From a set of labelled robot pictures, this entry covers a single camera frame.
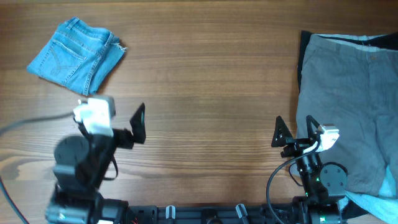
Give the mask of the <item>light blue denim jeans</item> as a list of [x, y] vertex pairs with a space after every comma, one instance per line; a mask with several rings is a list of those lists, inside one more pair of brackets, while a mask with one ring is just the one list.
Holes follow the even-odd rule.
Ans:
[[124, 56], [118, 36], [73, 17], [57, 27], [27, 71], [84, 96], [94, 95]]

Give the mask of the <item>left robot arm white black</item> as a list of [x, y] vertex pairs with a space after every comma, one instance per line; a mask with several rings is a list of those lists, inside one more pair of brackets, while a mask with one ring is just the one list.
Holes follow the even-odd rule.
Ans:
[[132, 149], [146, 140], [144, 104], [130, 119], [131, 129], [114, 129], [114, 106], [107, 101], [82, 103], [73, 111], [81, 131], [55, 148], [55, 190], [45, 212], [48, 223], [137, 223], [127, 201], [105, 199], [99, 192], [116, 149]]

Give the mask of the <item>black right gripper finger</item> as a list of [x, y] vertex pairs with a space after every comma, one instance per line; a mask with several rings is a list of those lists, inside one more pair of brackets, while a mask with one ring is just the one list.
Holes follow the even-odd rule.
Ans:
[[276, 117], [271, 147], [283, 147], [294, 142], [294, 138], [281, 116]]
[[315, 118], [311, 115], [306, 117], [306, 124], [307, 124], [307, 134], [310, 139], [317, 139], [318, 138], [318, 127], [319, 122], [315, 120]]

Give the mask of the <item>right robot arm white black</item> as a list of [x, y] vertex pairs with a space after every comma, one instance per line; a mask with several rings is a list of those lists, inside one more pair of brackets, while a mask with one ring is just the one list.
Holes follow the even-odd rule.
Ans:
[[[334, 124], [320, 124], [312, 116], [306, 117], [307, 137], [294, 138], [281, 116], [275, 119], [272, 147], [281, 147], [282, 158], [266, 185], [266, 204], [274, 223], [342, 223], [338, 202], [345, 197], [348, 180], [346, 168], [336, 162], [323, 163], [320, 153], [331, 149], [339, 138]], [[294, 197], [287, 216], [271, 204], [270, 188], [275, 175], [289, 164], [295, 164], [305, 195]]]

